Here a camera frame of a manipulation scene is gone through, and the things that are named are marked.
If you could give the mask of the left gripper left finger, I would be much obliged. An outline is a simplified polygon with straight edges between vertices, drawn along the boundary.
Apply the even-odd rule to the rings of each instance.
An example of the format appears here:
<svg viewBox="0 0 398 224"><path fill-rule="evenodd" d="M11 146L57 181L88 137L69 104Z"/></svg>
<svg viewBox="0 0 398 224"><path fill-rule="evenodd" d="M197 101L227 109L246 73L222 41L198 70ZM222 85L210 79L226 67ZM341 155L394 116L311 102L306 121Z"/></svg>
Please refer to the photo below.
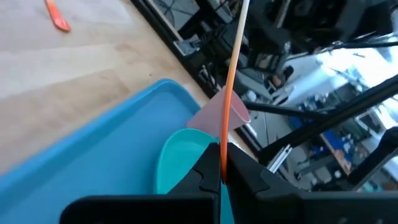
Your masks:
<svg viewBox="0 0 398 224"><path fill-rule="evenodd" d="M220 146L211 143L196 161L188 174L169 192L170 195L184 195L217 199L220 193Z"/></svg>

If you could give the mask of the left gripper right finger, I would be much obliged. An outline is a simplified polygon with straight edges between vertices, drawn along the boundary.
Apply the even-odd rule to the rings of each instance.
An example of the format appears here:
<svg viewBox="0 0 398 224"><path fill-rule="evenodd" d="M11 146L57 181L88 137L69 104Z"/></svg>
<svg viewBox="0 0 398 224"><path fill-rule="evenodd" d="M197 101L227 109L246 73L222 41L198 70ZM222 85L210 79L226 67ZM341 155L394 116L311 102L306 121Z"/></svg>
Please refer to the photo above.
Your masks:
<svg viewBox="0 0 398 224"><path fill-rule="evenodd" d="M235 224L300 224L299 189L232 143L227 183Z"/></svg>

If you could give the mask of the teal plate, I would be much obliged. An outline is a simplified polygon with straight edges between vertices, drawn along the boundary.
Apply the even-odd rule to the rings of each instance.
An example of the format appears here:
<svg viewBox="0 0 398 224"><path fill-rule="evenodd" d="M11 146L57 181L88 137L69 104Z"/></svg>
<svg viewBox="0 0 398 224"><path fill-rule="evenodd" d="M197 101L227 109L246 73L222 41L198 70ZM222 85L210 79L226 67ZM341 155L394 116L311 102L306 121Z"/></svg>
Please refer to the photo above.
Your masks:
<svg viewBox="0 0 398 224"><path fill-rule="evenodd" d="M208 145L217 141L198 129L185 128L173 133L159 154L154 193L167 194L188 174Z"/></svg>

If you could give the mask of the pink cup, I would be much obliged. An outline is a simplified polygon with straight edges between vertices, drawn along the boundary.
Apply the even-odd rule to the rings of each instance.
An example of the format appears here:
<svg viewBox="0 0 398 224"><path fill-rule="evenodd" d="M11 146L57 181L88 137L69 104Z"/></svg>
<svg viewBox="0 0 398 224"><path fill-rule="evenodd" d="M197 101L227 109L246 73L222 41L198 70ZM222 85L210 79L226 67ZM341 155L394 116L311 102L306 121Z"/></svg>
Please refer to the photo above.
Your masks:
<svg viewBox="0 0 398 224"><path fill-rule="evenodd" d="M221 136L225 88L222 88L187 123L188 128L199 129L214 138ZM250 123L248 109L233 91L229 111L229 131Z"/></svg>

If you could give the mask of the fork with orange handle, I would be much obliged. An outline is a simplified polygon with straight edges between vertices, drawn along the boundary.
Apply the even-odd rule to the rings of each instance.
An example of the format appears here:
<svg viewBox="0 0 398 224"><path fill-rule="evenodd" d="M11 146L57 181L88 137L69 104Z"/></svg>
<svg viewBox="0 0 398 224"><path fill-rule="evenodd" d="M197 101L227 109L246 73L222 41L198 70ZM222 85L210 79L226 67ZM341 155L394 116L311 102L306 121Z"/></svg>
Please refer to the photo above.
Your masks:
<svg viewBox="0 0 398 224"><path fill-rule="evenodd" d="M243 0L241 13L239 16L238 28L233 45L233 51L229 63L228 76L226 85L224 86L224 102L222 110L221 136L220 136L220 161L221 161L221 178L224 184L227 184L227 168L228 168L228 133L229 133L229 116L231 109L231 99L233 93L234 79L240 54L241 43L248 16L250 0Z"/></svg>

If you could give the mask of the blue plastic tray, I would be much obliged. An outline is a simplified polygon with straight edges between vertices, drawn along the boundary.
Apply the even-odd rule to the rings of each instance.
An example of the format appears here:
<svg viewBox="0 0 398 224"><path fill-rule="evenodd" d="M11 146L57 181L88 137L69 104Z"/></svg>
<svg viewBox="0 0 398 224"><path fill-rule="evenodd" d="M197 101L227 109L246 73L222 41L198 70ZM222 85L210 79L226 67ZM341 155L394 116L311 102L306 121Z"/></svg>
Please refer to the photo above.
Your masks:
<svg viewBox="0 0 398 224"><path fill-rule="evenodd" d="M94 195L151 195L160 152L200 109L162 79L0 176L0 224L59 224Z"/></svg>

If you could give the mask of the spoon with orange handle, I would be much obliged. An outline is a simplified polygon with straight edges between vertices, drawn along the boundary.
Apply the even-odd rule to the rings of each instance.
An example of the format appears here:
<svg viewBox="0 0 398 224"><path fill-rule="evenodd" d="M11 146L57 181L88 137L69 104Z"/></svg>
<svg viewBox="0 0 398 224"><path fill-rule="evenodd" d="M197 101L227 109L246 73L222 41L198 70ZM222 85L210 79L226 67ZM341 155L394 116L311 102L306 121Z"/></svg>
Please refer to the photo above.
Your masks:
<svg viewBox="0 0 398 224"><path fill-rule="evenodd" d="M70 32L71 27L61 15L60 11L55 5L55 2L53 0L44 0L44 2L54 26L63 32Z"/></svg>

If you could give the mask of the black metal table frame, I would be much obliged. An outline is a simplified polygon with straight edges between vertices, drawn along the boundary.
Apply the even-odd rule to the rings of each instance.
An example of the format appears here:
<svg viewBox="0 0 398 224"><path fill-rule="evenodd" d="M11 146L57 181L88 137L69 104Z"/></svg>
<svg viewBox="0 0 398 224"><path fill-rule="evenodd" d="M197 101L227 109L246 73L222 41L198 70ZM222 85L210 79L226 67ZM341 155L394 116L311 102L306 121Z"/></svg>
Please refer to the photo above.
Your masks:
<svg viewBox="0 0 398 224"><path fill-rule="evenodd" d="M209 98L214 96L216 94L216 90L205 81L203 76L199 74L199 70L196 69L187 59L184 59L176 47L172 46L172 41L176 40L177 36L172 33L170 28L167 27L165 21L160 18L160 14L155 11L155 7L149 2L149 0L130 1L144 16L172 53L178 58L184 69L198 83L205 95ZM238 134L249 146L251 152L253 152L259 159L260 163L267 165L270 163L271 159L277 155L278 150L282 147L288 144L291 144L293 147L298 146L315 135L346 121L352 116L364 112L366 109L396 94L398 94L398 75L372 87L370 90L356 97L349 103L340 106L337 110L334 110L334 112L321 116L321 118L318 118L314 122L291 132L267 147L261 147L258 140L249 133L248 128L239 128Z"/></svg>

